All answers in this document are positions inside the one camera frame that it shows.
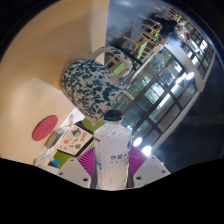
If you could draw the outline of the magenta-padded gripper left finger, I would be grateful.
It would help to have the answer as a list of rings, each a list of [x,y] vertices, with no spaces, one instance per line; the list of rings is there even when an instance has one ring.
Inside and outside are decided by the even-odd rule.
[[[90,148],[78,158],[68,159],[57,175],[84,188],[91,186],[95,169],[94,147]]]

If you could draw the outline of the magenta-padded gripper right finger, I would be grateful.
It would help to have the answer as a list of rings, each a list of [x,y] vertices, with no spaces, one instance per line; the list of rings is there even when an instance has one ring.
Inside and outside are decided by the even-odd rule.
[[[131,148],[129,160],[128,187],[140,188],[159,180],[170,172],[155,156],[146,156],[137,147]]]

